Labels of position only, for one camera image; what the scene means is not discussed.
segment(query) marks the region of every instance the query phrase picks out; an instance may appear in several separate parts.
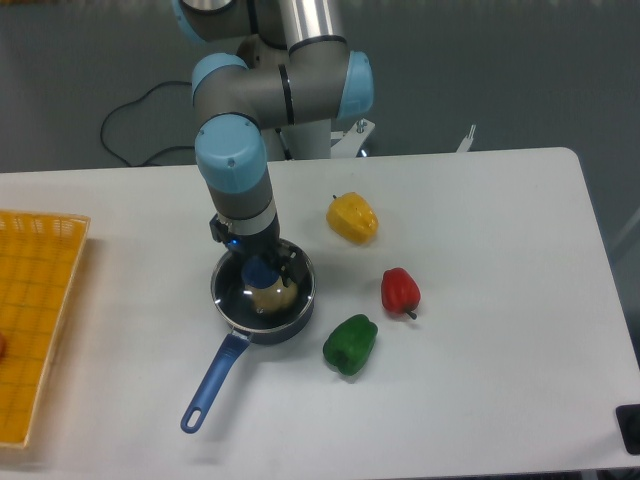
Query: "orange basket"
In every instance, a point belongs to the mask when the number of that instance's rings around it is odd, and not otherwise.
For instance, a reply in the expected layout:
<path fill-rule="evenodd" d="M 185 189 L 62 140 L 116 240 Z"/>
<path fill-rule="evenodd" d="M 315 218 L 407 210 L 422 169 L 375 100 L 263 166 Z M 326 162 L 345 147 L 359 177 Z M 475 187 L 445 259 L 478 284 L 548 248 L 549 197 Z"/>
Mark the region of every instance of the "orange basket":
<path fill-rule="evenodd" d="M 0 210 L 0 446 L 23 448 L 89 218 Z"/>

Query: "small pot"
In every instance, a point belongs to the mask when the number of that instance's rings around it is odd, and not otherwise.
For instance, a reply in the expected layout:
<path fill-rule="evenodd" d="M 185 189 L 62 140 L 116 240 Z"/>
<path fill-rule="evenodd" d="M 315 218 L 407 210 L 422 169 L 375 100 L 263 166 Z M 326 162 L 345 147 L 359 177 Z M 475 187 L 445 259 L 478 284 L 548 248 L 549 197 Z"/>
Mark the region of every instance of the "small pot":
<path fill-rule="evenodd" d="M 316 293 L 316 280 L 309 257 L 293 243 L 280 240 L 281 248 L 296 248 L 302 253 L 307 275 L 298 284 L 294 304 L 283 312 L 258 314 L 246 295 L 240 263 L 231 252 L 218 262 L 211 277 L 211 295 L 222 317 L 231 327 L 205 374 L 180 426 L 186 433 L 197 432 L 211 408 L 229 370 L 251 343 L 273 345 L 290 339 L 300 332 L 311 318 Z"/>

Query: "black power cord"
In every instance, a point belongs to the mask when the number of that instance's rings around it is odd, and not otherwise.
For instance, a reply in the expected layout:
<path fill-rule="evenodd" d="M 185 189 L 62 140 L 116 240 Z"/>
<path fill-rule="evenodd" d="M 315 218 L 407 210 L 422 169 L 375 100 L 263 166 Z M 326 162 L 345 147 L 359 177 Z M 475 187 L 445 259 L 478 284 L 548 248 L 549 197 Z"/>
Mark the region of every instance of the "black power cord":
<path fill-rule="evenodd" d="M 129 162 L 126 158 L 122 157 L 121 155 L 118 155 L 116 152 L 114 152 L 111 148 L 109 148 L 109 146 L 107 145 L 105 139 L 104 139 L 104 133 L 106 130 L 106 126 L 107 126 L 107 122 L 109 121 L 109 119 L 115 115 L 116 113 L 118 113 L 119 111 L 128 108 L 128 107 L 132 107 L 134 105 L 137 105 L 141 102 L 144 101 L 145 98 L 147 98 L 149 95 L 151 95 L 153 92 L 155 92 L 156 90 L 160 89 L 160 88 L 165 88 L 165 87 L 191 87 L 191 82 L 183 82 L 180 80 L 170 80 L 167 82 L 162 82 L 157 84 L 155 87 L 151 88 L 147 93 L 145 93 L 144 95 L 142 95 L 140 98 L 137 98 L 136 100 L 133 100 L 132 102 L 129 103 L 125 103 L 124 105 L 120 105 L 117 108 L 114 108 L 113 110 L 111 110 L 107 116 L 104 118 L 104 120 L 102 121 L 102 125 L 100 126 L 100 143 L 102 143 L 102 147 L 109 152 L 111 155 L 113 155 L 114 157 L 116 157 L 118 160 L 120 160 L 122 163 L 124 163 L 127 167 L 159 167 L 160 165 L 158 165 L 157 163 L 153 163 L 153 161 L 155 159 L 157 159 L 158 157 L 161 157 L 162 155 L 166 155 L 167 153 L 170 152 L 175 152 L 178 150 L 194 150 L 194 147 L 192 145 L 175 145 L 173 147 L 168 147 L 165 148 L 163 150 L 160 150 L 159 152 L 154 153 L 153 155 L 151 155 L 149 158 L 147 158 L 144 162 L 138 164 L 138 165 L 134 165 L 131 162 Z"/>

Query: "pan handle hole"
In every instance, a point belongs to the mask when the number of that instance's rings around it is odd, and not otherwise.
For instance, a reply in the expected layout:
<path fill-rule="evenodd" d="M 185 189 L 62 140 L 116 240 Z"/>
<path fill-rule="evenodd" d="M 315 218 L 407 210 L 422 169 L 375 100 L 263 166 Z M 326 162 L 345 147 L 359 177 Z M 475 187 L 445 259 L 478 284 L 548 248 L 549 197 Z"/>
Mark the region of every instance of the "pan handle hole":
<path fill-rule="evenodd" d="M 189 420 L 187 421 L 187 427 L 193 428 L 197 425 L 198 420 L 200 419 L 200 415 L 202 415 L 202 410 L 199 408 L 195 408 L 193 412 L 191 412 L 191 416 L 189 416 Z"/>

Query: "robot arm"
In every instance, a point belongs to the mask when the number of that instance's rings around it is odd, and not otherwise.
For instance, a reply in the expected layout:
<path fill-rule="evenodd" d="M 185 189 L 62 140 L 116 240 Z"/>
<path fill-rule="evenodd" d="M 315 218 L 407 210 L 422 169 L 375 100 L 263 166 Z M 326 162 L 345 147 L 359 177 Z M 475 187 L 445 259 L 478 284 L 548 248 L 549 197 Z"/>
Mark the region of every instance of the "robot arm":
<path fill-rule="evenodd" d="M 260 131 L 368 111 L 368 59 L 349 52 L 331 0 L 179 0 L 176 8 L 203 39 L 248 32 L 262 38 L 260 25 L 269 22 L 261 16 L 250 21 L 251 12 L 264 12 L 273 23 L 278 9 L 281 28 L 268 30 L 276 32 L 272 40 L 284 32 L 288 62 L 249 69 L 235 55 L 210 55 L 194 69 L 192 100 L 196 161 L 218 212 L 211 221 L 214 239 L 241 259 L 261 256 L 280 271 L 280 229 Z M 285 265 L 285 276 L 294 278 L 291 270 Z"/>

